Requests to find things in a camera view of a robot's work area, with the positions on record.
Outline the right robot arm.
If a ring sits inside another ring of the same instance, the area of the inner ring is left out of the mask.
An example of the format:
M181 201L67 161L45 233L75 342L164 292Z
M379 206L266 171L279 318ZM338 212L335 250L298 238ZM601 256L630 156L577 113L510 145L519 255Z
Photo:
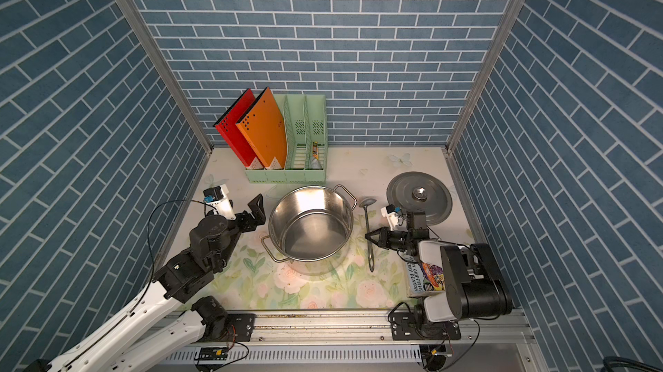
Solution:
M459 334L451 331L454 322L492 320L512 312L511 293L488 244L441 240L428 227L422 212L407 215L405 230L397 230L395 212L387 218L390 225L367 232L367 242L442 271L440 292L420 298L404 315L388 315L395 327L395 340L458 338Z

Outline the steel pot lid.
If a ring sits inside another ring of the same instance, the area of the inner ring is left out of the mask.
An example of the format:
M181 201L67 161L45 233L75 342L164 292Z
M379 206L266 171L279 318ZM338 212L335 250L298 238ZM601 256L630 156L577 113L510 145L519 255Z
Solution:
M423 212L428 225L438 225L452 213L452 195L437 178L427 173L401 173L386 190L389 204L404 211Z

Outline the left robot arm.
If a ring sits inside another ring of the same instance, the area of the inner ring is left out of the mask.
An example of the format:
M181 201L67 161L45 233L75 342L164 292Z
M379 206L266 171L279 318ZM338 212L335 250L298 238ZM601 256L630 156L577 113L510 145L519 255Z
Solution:
M190 245L156 270L125 307L90 336L52 360L37 359L28 371L146 371L188 344L224 341L234 328L212 296L195 296L222 272L238 239L264 225L261 194L248 211L222 211L226 196L205 191L210 208L190 232Z

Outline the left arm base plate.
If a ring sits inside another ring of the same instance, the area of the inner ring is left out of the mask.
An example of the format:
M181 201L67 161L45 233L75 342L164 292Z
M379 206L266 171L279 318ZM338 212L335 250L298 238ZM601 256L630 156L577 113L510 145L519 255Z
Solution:
M254 313L230 313L205 318L205 332L200 342L250 342L256 318Z

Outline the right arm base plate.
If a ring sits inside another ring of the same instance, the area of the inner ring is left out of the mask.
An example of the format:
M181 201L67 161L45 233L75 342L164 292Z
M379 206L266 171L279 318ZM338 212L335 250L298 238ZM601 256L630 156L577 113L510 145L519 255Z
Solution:
M396 312L388 315L388 322L395 341L461 339L459 326L451 321L433 323L421 320L412 313Z

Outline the metal ladle spoon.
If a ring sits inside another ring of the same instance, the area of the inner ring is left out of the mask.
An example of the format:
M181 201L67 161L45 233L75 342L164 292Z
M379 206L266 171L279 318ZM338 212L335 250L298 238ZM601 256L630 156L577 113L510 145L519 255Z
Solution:
M366 235L369 235L371 233L371 227L369 226L369 211L368 208L376 203L376 199L373 197L366 197L360 202L360 206L364 210L364 223L365 223L365 230L366 230ZM369 237L366 237L367 241L367 257L368 257L368 267L369 271L373 273L375 271L375 256L374 256L374 250L373 250L373 245L371 242L371 239Z

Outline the steel pot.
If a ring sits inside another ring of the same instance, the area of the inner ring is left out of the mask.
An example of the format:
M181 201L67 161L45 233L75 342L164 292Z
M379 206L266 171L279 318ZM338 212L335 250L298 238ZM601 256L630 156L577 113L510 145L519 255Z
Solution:
M271 212L261 244L276 264L306 276L326 276L340 268L348 252L357 208L344 185L300 187Z

